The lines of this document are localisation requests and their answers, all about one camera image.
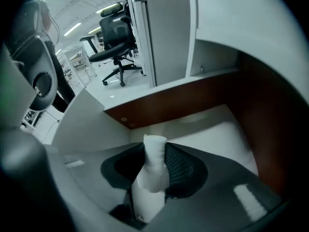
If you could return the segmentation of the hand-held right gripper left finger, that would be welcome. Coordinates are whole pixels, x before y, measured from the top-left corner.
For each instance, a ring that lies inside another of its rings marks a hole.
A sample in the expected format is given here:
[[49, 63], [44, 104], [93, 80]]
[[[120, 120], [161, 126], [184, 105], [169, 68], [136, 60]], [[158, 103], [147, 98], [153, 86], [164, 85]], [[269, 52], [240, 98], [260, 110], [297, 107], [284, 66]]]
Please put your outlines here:
[[142, 230], [145, 223], [133, 218], [126, 190], [113, 188], [101, 173], [101, 165], [129, 149], [112, 149], [61, 155], [47, 145], [50, 169], [76, 230]]

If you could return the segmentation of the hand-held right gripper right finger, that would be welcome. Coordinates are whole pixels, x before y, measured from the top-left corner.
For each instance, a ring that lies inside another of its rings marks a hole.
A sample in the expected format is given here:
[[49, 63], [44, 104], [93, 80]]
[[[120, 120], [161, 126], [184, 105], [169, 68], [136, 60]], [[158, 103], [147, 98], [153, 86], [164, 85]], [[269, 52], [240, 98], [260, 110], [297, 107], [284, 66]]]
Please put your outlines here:
[[289, 202], [234, 160], [191, 147], [168, 144], [202, 160], [208, 170], [193, 195], [168, 199], [146, 226], [148, 232], [276, 231]]

